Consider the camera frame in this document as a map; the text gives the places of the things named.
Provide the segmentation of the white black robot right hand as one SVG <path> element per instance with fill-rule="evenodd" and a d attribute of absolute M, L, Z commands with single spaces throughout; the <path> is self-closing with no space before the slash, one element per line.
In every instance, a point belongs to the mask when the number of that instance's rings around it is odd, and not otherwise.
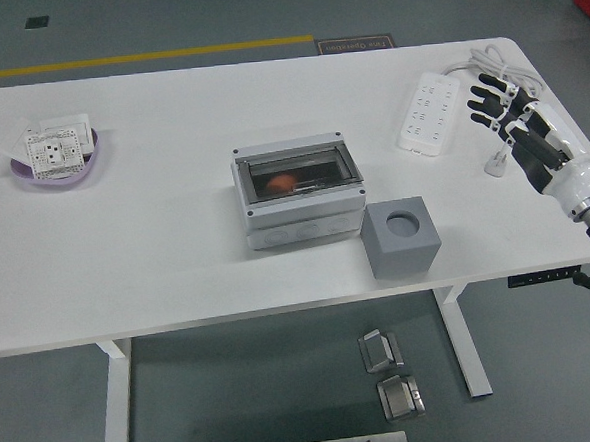
<path fill-rule="evenodd" d="M 497 134 L 538 193 L 573 221 L 590 221 L 590 154 L 563 117 L 514 83 L 480 74 L 471 119 Z"/>

